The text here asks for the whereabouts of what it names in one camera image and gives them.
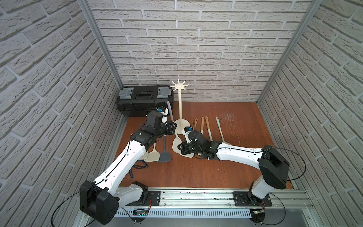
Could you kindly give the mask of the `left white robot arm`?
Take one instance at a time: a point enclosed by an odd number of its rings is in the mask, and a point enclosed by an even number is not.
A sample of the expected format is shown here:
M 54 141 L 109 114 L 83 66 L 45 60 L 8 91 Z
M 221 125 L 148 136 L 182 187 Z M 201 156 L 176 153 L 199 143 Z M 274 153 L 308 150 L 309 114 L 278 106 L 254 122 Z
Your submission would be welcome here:
M 134 164 L 163 136 L 173 135 L 177 124 L 168 121 L 169 110 L 160 107 L 147 115 L 146 122 L 131 135 L 130 140 L 118 158 L 94 181 L 85 181 L 80 186 L 80 210 L 106 225 L 116 212 L 132 203 L 144 204 L 147 186 L 134 182 L 121 192 L 116 192 L 121 181 Z

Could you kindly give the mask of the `grey spatula mint handle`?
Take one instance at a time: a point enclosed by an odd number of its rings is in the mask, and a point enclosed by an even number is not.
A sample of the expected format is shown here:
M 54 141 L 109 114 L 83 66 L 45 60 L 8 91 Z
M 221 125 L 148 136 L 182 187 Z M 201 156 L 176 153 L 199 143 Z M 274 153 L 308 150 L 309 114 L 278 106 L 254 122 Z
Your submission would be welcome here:
M 163 151 L 160 153 L 157 163 L 166 163 L 171 161 L 171 154 L 166 150 L 166 136 L 164 136 Z

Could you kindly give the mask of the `black plastic toolbox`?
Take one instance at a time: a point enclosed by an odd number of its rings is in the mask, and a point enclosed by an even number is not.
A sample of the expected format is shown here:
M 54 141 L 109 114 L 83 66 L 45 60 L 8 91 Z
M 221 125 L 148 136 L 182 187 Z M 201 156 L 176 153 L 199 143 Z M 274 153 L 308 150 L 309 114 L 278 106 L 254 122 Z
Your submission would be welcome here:
M 117 97 L 117 109 L 126 117 L 144 117 L 160 107 L 174 107 L 170 86 L 127 86 Z

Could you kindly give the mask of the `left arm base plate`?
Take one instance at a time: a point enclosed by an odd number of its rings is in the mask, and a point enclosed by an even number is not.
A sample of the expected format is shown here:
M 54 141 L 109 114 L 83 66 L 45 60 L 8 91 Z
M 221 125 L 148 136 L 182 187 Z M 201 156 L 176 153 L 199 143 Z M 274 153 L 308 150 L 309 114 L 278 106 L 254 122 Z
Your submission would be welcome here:
M 147 191 L 142 196 L 142 206 L 159 206 L 161 198 L 160 191 Z

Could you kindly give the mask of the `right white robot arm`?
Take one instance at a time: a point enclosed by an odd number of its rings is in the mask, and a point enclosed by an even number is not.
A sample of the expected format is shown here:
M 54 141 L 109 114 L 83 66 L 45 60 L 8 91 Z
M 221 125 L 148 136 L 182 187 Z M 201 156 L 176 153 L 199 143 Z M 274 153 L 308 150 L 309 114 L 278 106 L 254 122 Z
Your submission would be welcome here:
M 254 167 L 261 171 L 261 176 L 252 183 L 249 190 L 251 197 L 264 199 L 274 189 L 286 189 L 289 162 L 275 147 L 264 148 L 237 147 L 221 141 L 209 141 L 201 132 L 186 131 L 185 142 L 178 145 L 183 155 L 194 154 L 202 159 L 233 161 Z

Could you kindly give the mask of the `blue handled pliers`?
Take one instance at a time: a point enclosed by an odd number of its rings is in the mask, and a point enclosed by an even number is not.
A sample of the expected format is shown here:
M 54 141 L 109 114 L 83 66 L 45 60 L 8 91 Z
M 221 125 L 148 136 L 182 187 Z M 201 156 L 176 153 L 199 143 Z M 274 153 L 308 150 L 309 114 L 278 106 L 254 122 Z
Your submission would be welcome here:
M 138 165 L 137 163 L 135 163 L 135 164 L 132 166 L 132 168 L 129 170 L 129 174 L 130 174 L 131 179 L 133 179 L 133 178 L 134 178 L 134 176 L 133 176 L 133 172 L 132 172 L 132 170 L 133 170 L 133 169 L 144 169 L 144 168 L 148 168 L 148 165 L 147 165 L 147 163 L 146 163 L 145 161 L 143 161 L 143 160 L 138 160 L 137 162 L 140 162 L 141 164 L 140 164 L 140 165 Z

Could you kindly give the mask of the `cream utensil rack stand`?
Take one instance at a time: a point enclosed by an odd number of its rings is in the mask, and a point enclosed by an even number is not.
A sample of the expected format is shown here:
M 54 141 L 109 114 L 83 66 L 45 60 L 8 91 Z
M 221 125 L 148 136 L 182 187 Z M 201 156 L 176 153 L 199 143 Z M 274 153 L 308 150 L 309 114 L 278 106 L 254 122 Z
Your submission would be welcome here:
M 185 85 L 185 81 L 181 83 L 179 79 L 177 83 L 173 82 L 173 85 L 171 86 L 172 88 L 174 88 L 174 91 L 178 91 L 179 119 L 174 120 L 174 122 L 177 124 L 176 128 L 177 134 L 182 134 L 183 129 L 185 127 L 191 126 L 190 123 L 183 118 L 183 112 L 182 112 L 182 90 L 186 90 L 187 86 L 188 84 Z

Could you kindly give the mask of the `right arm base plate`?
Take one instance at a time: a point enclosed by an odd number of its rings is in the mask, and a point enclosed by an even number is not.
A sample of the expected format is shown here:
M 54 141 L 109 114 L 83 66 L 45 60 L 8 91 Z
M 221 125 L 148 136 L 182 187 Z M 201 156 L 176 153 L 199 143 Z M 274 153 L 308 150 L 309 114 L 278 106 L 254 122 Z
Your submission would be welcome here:
M 260 199 L 250 192 L 247 191 L 235 191 L 232 192 L 233 201 L 236 207 L 271 207 L 272 202 L 269 195 L 266 195 L 265 198 Z

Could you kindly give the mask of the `cream scoop mint handle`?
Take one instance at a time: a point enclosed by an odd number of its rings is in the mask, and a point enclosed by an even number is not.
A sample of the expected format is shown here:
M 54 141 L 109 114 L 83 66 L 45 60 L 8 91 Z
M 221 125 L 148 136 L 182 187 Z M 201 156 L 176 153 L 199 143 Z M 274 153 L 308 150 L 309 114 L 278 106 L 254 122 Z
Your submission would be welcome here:
M 172 122 L 174 122 L 174 118 L 173 118 L 173 112 L 172 112 L 172 108 L 171 108 L 171 104 L 169 101 L 167 101 L 167 105 L 168 105 L 168 110 L 169 110 L 169 114 L 171 116 L 171 120 Z M 180 154 L 183 157 L 187 157 L 187 158 L 193 158 L 194 155 L 192 153 L 187 154 L 187 155 L 183 155 L 181 153 L 181 151 L 178 149 L 178 145 L 182 144 L 182 140 L 179 138 L 178 134 L 175 132 L 175 139 L 173 141 L 173 145 L 172 145 L 172 149 L 174 152 Z

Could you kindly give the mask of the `cream slotted spatula mint handle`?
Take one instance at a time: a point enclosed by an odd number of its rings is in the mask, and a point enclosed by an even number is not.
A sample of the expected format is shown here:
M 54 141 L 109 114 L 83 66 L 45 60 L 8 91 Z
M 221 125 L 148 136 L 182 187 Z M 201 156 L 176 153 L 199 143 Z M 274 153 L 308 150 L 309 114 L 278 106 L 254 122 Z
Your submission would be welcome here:
M 147 157 L 148 157 L 148 152 L 146 151 L 145 152 L 145 154 L 143 154 L 140 158 L 139 158 L 139 160 L 146 160 L 147 159 Z

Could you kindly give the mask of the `cream spatula wooden handle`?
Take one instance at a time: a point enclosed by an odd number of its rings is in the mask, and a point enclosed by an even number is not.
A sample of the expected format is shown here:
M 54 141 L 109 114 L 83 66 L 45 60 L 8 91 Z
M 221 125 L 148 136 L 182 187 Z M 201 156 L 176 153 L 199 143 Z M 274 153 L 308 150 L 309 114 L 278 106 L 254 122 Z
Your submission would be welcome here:
M 206 124 L 207 124 L 207 130 L 208 130 L 208 134 L 209 134 L 209 140 L 212 141 L 213 138 L 212 138 L 212 133 L 211 133 L 211 128 L 210 128 L 210 123 L 209 123 L 209 117 L 208 116 L 205 116 L 205 121 L 206 121 Z
M 198 123 L 198 118 L 196 118 L 193 122 L 193 125 L 192 125 L 192 130 L 196 130 L 196 126 L 197 126 L 197 123 Z
M 200 133 L 202 133 L 202 134 L 204 132 L 204 123 L 205 123 L 205 117 L 203 116 L 201 118 L 201 127 L 200 127 Z

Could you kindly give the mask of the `aluminium mounting rail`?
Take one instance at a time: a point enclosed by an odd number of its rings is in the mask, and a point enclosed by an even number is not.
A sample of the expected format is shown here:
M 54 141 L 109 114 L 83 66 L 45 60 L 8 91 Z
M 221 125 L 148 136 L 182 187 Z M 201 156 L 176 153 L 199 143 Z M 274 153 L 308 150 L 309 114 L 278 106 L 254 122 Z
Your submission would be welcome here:
M 162 188 L 151 187 L 150 191 L 159 191 L 159 205 L 151 206 L 152 211 L 161 209 L 261 209 L 261 206 L 236 206 L 233 192 L 237 189 L 203 188 Z M 274 190 L 269 194 L 272 206 L 265 209 L 313 209 L 314 205 L 305 191 Z

